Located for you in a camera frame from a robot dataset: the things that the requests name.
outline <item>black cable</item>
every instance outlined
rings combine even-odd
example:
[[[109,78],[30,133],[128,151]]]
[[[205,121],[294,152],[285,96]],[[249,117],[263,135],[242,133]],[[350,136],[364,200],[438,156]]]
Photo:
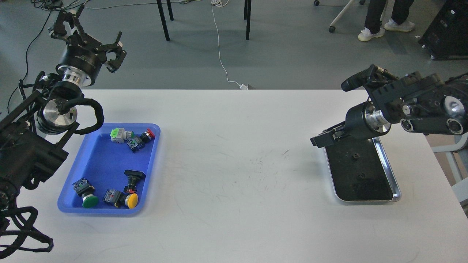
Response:
[[[24,93],[24,84],[23,84],[22,80],[20,80],[20,83],[18,83],[18,88],[20,89],[21,98],[23,100],[25,100],[26,99],[26,93]]]
[[[71,2],[68,6],[66,7],[61,7],[61,10],[66,10],[68,7],[70,7],[75,1]]]
[[[16,250],[24,250],[24,251],[31,251],[31,252],[50,252],[53,248],[53,239],[44,235],[36,228],[33,227],[34,222],[37,218],[37,209],[32,206],[18,208],[16,205],[16,198],[11,202],[12,207],[8,210],[0,211],[0,216],[2,217],[11,217],[15,225],[18,227],[19,230],[4,230],[0,232],[0,236],[4,235],[15,235],[17,238],[11,245],[0,245],[0,247],[5,248],[4,250],[0,251],[0,259],[3,259]],[[29,213],[28,219],[25,219],[22,216],[22,213]],[[27,237],[31,237],[41,243],[45,243],[48,245],[46,248],[24,248],[21,245],[24,243]]]
[[[85,8],[90,9],[90,10],[103,10],[103,9],[109,9],[109,8],[114,8],[114,7],[129,7],[129,6],[141,6],[141,5],[154,5],[154,4],[157,4],[157,3],[154,2],[154,3],[125,4],[125,5],[117,5],[117,6],[111,6],[111,7],[98,7],[98,8],[87,7],[85,5]]]
[[[458,76],[456,76],[456,77],[449,78],[449,79],[445,82],[445,84],[448,84],[448,83],[450,83],[450,82],[452,82],[452,81],[454,81],[454,80],[461,79],[461,78],[462,78],[463,76],[465,76],[465,75],[468,75],[468,72],[463,73],[462,75],[458,75]]]
[[[30,1],[31,4],[34,4],[34,8],[42,8],[43,6],[45,6],[45,3],[46,3],[46,0],[31,0]]]
[[[33,85],[33,88],[32,88],[32,92],[36,91],[37,89],[42,89],[42,85],[40,87],[38,87],[39,85],[39,82],[41,81],[41,79],[45,76],[45,72],[44,71],[41,71],[39,72],[39,74],[37,75],[36,77],[36,81],[34,81],[34,85]]]
[[[52,14],[52,10],[49,12],[49,15],[47,16],[47,19],[45,20],[44,22],[44,25],[42,26],[41,28],[41,31],[39,32],[39,34],[31,41],[31,43],[28,45],[28,48],[26,49],[26,55],[24,56],[25,59],[26,59],[26,74],[24,75],[24,77],[21,79],[21,81],[24,81],[25,78],[28,76],[28,73],[29,73],[29,63],[28,63],[28,51],[29,51],[29,48],[30,46],[32,45],[32,43],[39,37],[39,35],[41,35],[42,31],[44,30],[45,28],[45,25],[47,24],[47,21],[49,20],[50,16]],[[18,86],[13,90],[13,92],[11,93],[10,95],[10,98],[8,99],[8,103],[7,103],[7,113],[10,113],[10,101],[11,101],[11,98],[13,97],[13,94],[15,93],[15,91],[19,88],[19,83],[18,83]]]
[[[74,133],[79,134],[79,135],[84,135],[88,133],[92,133],[94,131],[97,131],[99,128],[102,127],[102,124],[104,123],[104,114],[102,113],[102,106],[99,104],[99,102],[93,100],[93,99],[85,99],[85,98],[77,98],[77,99],[71,99],[67,101],[61,109],[58,110],[60,114],[65,114],[67,113],[72,107],[76,105],[85,105],[85,106],[91,106],[94,109],[94,114],[96,116],[96,124],[84,128],[81,130],[77,130]]]
[[[54,87],[52,87],[51,90],[49,91],[49,95],[47,96],[47,102],[49,102],[52,99],[52,93],[54,92],[56,87],[57,86],[54,85]]]

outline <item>electric cable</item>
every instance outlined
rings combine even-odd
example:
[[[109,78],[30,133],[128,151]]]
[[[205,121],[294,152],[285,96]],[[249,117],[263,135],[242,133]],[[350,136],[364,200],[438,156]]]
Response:
[[[37,210],[34,207],[22,207],[18,208],[16,205],[16,198],[12,200],[11,209],[7,211],[1,211],[0,214],[3,218],[10,217],[14,224],[19,230],[6,230],[1,231],[1,235],[13,235],[16,236],[15,241],[11,245],[0,245],[2,248],[6,248],[0,251],[0,259],[3,259],[16,250],[31,251],[31,252],[50,252],[54,246],[53,239],[47,235],[41,233],[33,227],[34,222],[37,218]],[[29,213],[28,219],[25,219],[22,214]],[[41,243],[45,243],[48,246],[46,248],[24,248],[21,245],[24,243],[27,237],[31,237]]]
[[[69,4],[69,5],[66,6],[66,7],[56,8],[56,9],[53,9],[53,11],[61,11],[61,10],[66,11],[66,10],[70,10],[70,9],[79,7],[80,5],[84,5],[84,4],[86,4],[87,2],[89,2],[89,1],[91,1],[91,0],[85,0],[85,1],[81,4],[81,3],[80,3],[80,0],[76,0],[75,2]]]
[[[211,0],[211,5],[216,7],[225,7],[227,3],[229,3],[229,0],[227,0],[225,4],[223,4],[222,0]]]
[[[458,76],[456,76],[456,77],[449,78],[449,79],[445,82],[445,84],[450,83],[450,82],[452,82],[452,81],[454,81],[454,80],[461,79],[461,78],[462,78],[463,76],[465,76],[465,75],[468,76],[468,72],[465,72],[465,73],[463,73],[463,74],[461,74],[461,75],[458,75]]]
[[[216,33],[218,34],[218,54],[219,54],[219,62],[221,63],[221,67],[223,67],[224,69],[224,72],[226,72],[226,80],[227,82],[229,83],[237,83],[237,85],[239,85],[239,87],[241,86],[237,81],[232,81],[232,80],[229,80],[229,77],[227,75],[227,70],[226,68],[224,67],[223,65],[223,62],[221,61],[221,46],[219,44],[219,29],[218,29],[218,25],[216,24],[216,19],[214,18],[214,11],[213,11],[213,6],[216,6],[216,5],[211,5],[211,12],[213,13],[213,21],[214,21],[214,25],[216,26]]]
[[[67,10],[72,5],[75,5],[80,2],[80,0],[75,0],[71,4],[65,7],[58,7],[58,8],[48,8],[51,4],[47,5],[47,0],[30,0],[31,4],[34,4],[34,8],[42,9],[44,11],[60,11],[60,10]]]
[[[111,6],[111,7],[87,7],[85,5],[86,9],[91,9],[91,10],[102,10],[102,9],[109,9],[109,8],[114,8],[114,7],[128,7],[128,6],[141,6],[141,5],[154,5],[157,4],[157,2],[151,2],[151,3],[139,3],[139,4],[126,4],[126,5],[117,5],[117,6]]]
[[[41,31],[39,32],[39,34],[31,41],[31,43],[28,45],[28,48],[26,49],[26,55],[24,56],[25,59],[26,59],[26,73],[24,74],[24,77],[20,80],[21,82],[23,82],[26,77],[28,76],[28,73],[29,73],[29,63],[28,63],[28,51],[29,51],[29,48],[31,47],[31,45],[33,44],[33,42],[42,34],[42,31],[44,30],[45,28],[45,25],[47,24],[47,21],[49,20],[50,16],[52,14],[52,10],[49,12],[49,15],[47,16],[47,19],[45,20],[44,22],[44,25],[42,25],[42,28],[41,28]],[[10,102],[11,102],[11,98],[13,97],[13,94],[15,93],[15,91],[17,89],[19,89],[22,87],[20,87],[20,83],[18,82],[18,86],[13,90],[13,92],[11,93],[10,95],[10,98],[8,99],[8,103],[7,103],[7,113],[10,113]]]

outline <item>yellow push button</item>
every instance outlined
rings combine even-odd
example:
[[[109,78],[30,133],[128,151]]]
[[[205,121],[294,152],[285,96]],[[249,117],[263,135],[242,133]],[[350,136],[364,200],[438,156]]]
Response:
[[[128,206],[128,208],[133,209],[135,206],[138,204],[138,195],[137,194],[131,194],[127,196],[125,199],[125,205]]]

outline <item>green push button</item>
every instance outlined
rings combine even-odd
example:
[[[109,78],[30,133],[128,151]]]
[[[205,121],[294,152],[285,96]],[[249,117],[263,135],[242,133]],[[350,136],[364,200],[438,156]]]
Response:
[[[84,208],[91,208],[97,205],[99,198],[97,196],[87,196],[83,200],[83,207]]]

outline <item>chair leg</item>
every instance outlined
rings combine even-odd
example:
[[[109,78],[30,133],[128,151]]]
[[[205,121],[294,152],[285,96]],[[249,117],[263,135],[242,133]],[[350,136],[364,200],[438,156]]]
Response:
[[[333,27],[335,25],[336,22],[338,22],[338,20],[340,20],[340,18],[343,16],[343,14],[346,12],[346,10],[348,10],[351,6],[351,4],[353,3],[353,0],[350,0],[346,6],[343,8],[343,10],[341,10],[341,12],[335,17],[335,19],[331,22],[330,24],[330,27]]]
[[[166,37],[166,41],[170,41],[168,26],[166,25],[166,18],[164,17],[164,11],[162,10],[162,3],[161,0],[156,0],[159,9],[159,16],[161,17],[162,29],[164,30],[164,36]]]
[[[247,20],[247,0],[244,0],[244,20]]]
[[[174,16],[172,15],[172,5],[171,5],[171,1],[170,1],[170,0],[167,0],[167,3],[168,3],[169,18],[171,19],[171,21],[174,21]]]
[[[252,8],[252,0],[247,0],[247,30],[245,34],[245,39],[250,39],[250,9]]]
[[[452,190],[461,205],[468,204],[468,179],[465,178],[452,186]]]
[[[455,182],[458,183],[462,181],[463,177],[461,176],[461,171],[460,171],[460,168],[458,167],[455,156],[453,155],[452,152],[446,152],[445,154],[447,156],[448,164],[450,165],[450,169],[452,170],[453,178],[455,179]]]

